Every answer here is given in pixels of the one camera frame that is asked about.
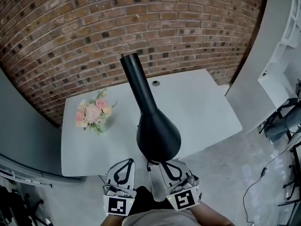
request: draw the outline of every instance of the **white shelf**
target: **white shelf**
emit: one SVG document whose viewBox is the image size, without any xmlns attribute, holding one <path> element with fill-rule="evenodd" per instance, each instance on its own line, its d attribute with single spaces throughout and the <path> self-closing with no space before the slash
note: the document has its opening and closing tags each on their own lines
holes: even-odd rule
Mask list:
<svg viewBox="0 0 301 226">
<path fill-rule="evenodd" d="M 276 108 L 279 108 L 290 96 L 283 84 L 284 78 L 266 75 L 258 79 Z"/>
<path fill-rule="evenodd" d="M 283 55 L 283 52 L 285 51 L 286 45 L 283 43 L 278 43 L 277 48 L 275 49 L 273 56 L 270 63 L 276 63 L 280 60 L 281 56 Z"/>
<path fill-rule="evenodd" d="M 292 14 L 293 14 L 294 17 L 297 17 L 297 15 L 298 15 L 298 8 L 299 8 L 299 1 L 298 0 L 293 0 Z"/>
<path fill-rule="evenodd" d="M 296 48 L 300 43 L 300 28 L 297 25 L 297 22 L 295 23 L 295 26 L 293 28 L 293 32 L 290 38 L 290 43 L 291 43 L 290 46 L 293 48 Z"/>
<path fill-rule="evenodd" d="M 292 31 L 293 31 L 294 23 L 295 23 L 295 20 L 291 17 L 290 20 L 289 20 L 288 27 L 287 27 L 286 32 L 285 32 L 284 39 L 286 39 L 286 40 L 290 39 Z"/>
</svg>

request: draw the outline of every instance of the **green leaf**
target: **green leaf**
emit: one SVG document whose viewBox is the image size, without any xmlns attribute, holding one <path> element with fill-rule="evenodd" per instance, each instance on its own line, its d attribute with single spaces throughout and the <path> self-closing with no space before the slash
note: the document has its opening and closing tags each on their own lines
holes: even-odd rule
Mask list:
<svg viewBox="0 0 301 226">
<path fill-rule="evenodd" d="M 106 90 L 107 90 L 107 87 L 104 88 L 104 89 L 99 90 L 99 91 L 97 92 L 97 96 L 96 96 L 96 99 L 95 99 L 95 100 L 98 100 L 98 99 L 100 99 L 100 98 L 103 98 L 103 97 L 104 97 L 104 96 L 103 96 L 103 93 L 104 93 Z"/>
<path fill-rule="evenodd" d="M 103 130 L 100 125 L 96 125 L 95 123 L 92 123 L 89 125 L 89 130 L 93 129 L 98 136 L 100 136 L 101 133 L 103 133 Z"/>
<path fill-rule="evenodd" d="M 115 107 L 115 106 L 117 106 L 117 104 L 118 104 L 118 99 L 115 101 L 115 103 L 112 105 L 112 108 L 113 107 Z"/>
<path fill-rule="evenodd" d="M 111 116 L 111 114 L 102 114 L 101 119 L 107 119 Z"/>
</svg>

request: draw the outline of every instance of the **flower bouquet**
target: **flower bouquet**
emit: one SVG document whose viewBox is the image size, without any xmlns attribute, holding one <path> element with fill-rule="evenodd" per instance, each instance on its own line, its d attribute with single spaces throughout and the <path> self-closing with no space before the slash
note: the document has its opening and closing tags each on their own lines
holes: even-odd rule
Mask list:
<svg viewBox="0 0 301 226">
<path fill-rule="evenodd" d="M 106 120 L 111 116 L 112 108 L 117 105 L 109 105 L 104 99 L 106 94 L 104 93 L 107 89 L 102 89 L 97 92 L 95 100 L 89 100 L 86 102 L 83 100 L 76 112 L 76 126 L 82 127 L 84 130 L 87 128 L 94 129 L 98 135 L 105 132 Z"/>
</svg>

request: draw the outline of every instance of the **white wall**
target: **white wall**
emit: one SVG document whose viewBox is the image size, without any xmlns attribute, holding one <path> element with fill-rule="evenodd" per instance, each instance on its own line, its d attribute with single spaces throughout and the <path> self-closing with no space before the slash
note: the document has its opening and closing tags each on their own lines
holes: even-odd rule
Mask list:
<svg viewBox="0 0 301 226">
<path fill-rule="evenodd" d="M 40 115 L 0 69 L 0 155 L 24 166 L 62 174 L 61 132 Z"/>
</svg>

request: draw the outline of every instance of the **black vase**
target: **black vase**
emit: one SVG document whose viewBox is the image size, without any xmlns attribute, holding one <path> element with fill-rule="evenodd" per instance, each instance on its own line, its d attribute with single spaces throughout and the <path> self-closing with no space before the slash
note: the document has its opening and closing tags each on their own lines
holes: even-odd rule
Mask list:
<svg viewBox="0 0 301 226">
<path fill-rule="evenodd" d="M 177 127 L 158 109 L 136 53 L 120 59 L 140 108 L 137 144 L 149 161 L 164 162 L 174 158 L 181 147 Z"/>
</svg>

